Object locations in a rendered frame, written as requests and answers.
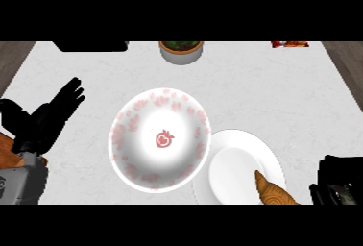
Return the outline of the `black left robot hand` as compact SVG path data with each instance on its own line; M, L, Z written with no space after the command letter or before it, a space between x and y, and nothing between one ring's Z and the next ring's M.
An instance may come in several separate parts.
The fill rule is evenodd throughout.
M2 126L13 134L12 152L46 154L62 132L65 122L86 100L81 80L74 77L50 103L28 113L10 99L0 99Z

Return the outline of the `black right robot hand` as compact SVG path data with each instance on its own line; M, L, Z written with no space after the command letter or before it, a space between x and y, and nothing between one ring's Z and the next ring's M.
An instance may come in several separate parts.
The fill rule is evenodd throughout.
M319 161L317 183L309 186L311 201L316 205L342 205L329 185L348 188L348 192L363 205L363 157L335 157L326 155Z

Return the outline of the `white plate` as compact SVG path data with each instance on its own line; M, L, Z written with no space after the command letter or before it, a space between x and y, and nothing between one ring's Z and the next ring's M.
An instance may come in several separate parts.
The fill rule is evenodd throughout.
M201 205L261 205L255 171L286 188L283 171L264 141L242 130L223 130L211 136L202 169L193 178Z

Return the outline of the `white bowl with pink strawberries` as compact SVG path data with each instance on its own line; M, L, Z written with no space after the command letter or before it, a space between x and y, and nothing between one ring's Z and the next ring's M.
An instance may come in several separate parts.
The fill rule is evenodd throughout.
M198 175L211 145L199 101L174 88L154 88L123 106L108 140L114 170L136 190L167 193Z

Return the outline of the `brown wooden board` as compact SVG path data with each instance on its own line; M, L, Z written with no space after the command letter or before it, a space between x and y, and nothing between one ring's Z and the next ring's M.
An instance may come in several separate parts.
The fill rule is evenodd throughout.
M12 152L15 141L0 132L0 169L47 166L49 161L37 154Z

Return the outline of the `black appliance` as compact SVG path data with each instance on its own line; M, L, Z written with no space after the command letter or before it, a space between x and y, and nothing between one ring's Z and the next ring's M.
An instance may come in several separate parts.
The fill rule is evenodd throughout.
M126 52L127 41L56 41L62 52Z

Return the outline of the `grey pot with green plant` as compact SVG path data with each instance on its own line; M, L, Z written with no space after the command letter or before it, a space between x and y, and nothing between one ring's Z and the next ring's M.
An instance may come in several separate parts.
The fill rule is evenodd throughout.
M162 57L176 65L188 65L199 59L202 46L204 42L201 41L192 49L186 51L176 51L170 49L162 42L159 42Z

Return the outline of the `red and orange packet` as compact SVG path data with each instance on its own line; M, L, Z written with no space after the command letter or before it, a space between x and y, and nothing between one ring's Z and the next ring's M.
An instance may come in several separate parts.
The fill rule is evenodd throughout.
M307 48L307 41L272 41L272 48Z

